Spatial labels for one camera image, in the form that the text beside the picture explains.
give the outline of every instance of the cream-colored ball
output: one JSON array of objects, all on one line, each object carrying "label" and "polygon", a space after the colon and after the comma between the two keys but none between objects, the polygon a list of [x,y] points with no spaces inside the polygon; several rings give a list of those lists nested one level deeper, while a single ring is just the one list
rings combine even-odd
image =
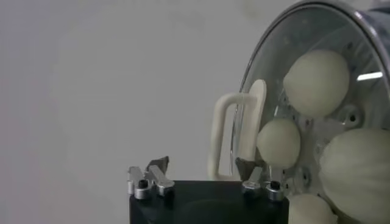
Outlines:
[{"label": "cream-colored ball", "polygon": [[290,104],[298,112],[310,117],[329,115],[347,94],[347,62],[336,52],[311,51],[293,64],[283,86]]},{"label": "cream-colored ball", "polygon": [[287,119],[270,121],[257,136],[257,148],[262,159],[270,166],[290,168],[299,156],[298,128]]},{"label": "cream-colored ball", "polygon": [[363,223],[390,223],[390,131],[354,129],[333,138],[320,167],[338,209]]},{"label": "cream-colored ball", "polygon": [[288,224],[336,224],[337,216],[320,197],[301,194],[289,198]]}]

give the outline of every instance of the white backdrop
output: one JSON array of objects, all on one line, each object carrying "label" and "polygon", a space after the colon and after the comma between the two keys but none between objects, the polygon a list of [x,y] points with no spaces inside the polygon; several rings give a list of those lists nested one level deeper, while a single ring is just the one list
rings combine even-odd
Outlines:
[{"label": "white backdrop", "polygon": [[0,223],[127,223],[126,170],[160,156],[206,179],[213,104],[294,2],[1,1]]}]

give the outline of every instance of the cream plastic handle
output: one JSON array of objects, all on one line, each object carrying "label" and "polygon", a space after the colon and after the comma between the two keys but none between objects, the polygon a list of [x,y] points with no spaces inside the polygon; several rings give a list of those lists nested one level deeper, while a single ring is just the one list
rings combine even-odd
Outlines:
[{"label": "cream plastic handle", "polygon": [[244,107],[243,123],[239,139],[238,156],[247,161],[255,160],[255,144],[261,115],[266,100],[266,83],[256,80],[249,93],[231,93],[218,99],[214,108],[211,128],[211,153],[208,158],[208,177],[211,180],[238,181],[239,177],[219,174],[222,138],[227,108],[231,104],[242,104]]}]

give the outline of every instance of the metal clamp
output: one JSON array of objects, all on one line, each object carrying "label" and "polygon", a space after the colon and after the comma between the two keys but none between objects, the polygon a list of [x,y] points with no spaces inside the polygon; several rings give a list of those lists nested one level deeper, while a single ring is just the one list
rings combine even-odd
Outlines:
[{"label": "metal clamp", "polygon": [[255,167],[249,179],[243,182],[244,193],[257,193],[260,188],[260,177],[263,169],[261,167]]},{"label": "metal clamp", "polygon": [[164,197],[168,192],[172,192],[175,182],[167,179],[164,173],[156,165],[149,166],[146,178],[156,184],[157,194]]},{"label": "metal clamp", "polygon": [[151,184],[144,178],[139,167],[132,166],[129,168],[127,184],[129,194],[136,199],[144,200],[151,196]]},{"label": "metal clamp", "polygon": [[268,199],[271,201],[282,201],[285,197],[283,189],[278,181],[271,181],[266,186]]}]

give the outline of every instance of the transparent lid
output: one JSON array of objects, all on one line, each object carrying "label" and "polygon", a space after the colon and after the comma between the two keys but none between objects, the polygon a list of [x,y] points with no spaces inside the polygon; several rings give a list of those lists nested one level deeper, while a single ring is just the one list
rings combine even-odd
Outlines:
[{"label": "transparent lid", "polygon": [[[283,89],[283,78],[293,63],[315,49],[339,53],[350,71],[349,90],[342,104],[332,114],[319,119],[299,114],[289,104]],[[352,19],[320,5],[303,7],[286,15],[259,45],[242,92],[248,92],[255,80],[265,80],[268,93],[260,128],[276,117],[283,117],[294,121],[300,130],[301,153],[297,164],[288,170],[275,171],[282,173],[289,194],[323,194],[317,176],[319,157],[336,135],[360,127],[390,130],[389,93],[380,68],[379,56]],[[242,112],[243,108],[238,107],[233,133],[239,133]],[[234,155],[238,141],[239,136],[233,135]],[[268,172],[265,181],[272,173]]]}]

